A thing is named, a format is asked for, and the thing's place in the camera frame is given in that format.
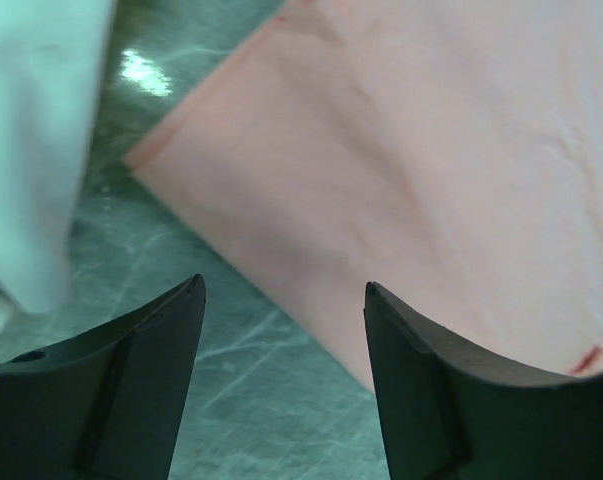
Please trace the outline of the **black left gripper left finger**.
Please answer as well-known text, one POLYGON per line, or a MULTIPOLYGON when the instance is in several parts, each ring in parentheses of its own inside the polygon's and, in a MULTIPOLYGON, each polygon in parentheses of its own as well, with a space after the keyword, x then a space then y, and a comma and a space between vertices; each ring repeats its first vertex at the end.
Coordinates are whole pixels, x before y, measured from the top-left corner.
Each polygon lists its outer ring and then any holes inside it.
POLYGON ((0 363, 0 479, 167 478, 205 303, 195 276, 0 363))

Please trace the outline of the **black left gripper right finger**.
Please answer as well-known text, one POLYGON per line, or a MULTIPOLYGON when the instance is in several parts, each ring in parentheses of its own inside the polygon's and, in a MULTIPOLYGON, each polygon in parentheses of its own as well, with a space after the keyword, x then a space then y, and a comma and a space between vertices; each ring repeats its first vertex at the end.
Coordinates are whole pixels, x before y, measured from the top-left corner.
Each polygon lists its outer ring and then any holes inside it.
POLYGON ((364 316, 392 478, 603 479, 603 373, 508 359, 373 282, 364 316))

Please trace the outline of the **pink t shirt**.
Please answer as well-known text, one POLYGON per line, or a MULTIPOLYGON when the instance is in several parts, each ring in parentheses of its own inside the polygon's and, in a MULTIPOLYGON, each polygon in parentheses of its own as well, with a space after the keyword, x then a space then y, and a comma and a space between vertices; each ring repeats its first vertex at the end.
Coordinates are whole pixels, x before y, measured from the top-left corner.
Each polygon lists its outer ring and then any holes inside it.
POLYGON ((371 281, 603 371, 603 1, 290 1, 126 161, 366 387, 371 281))

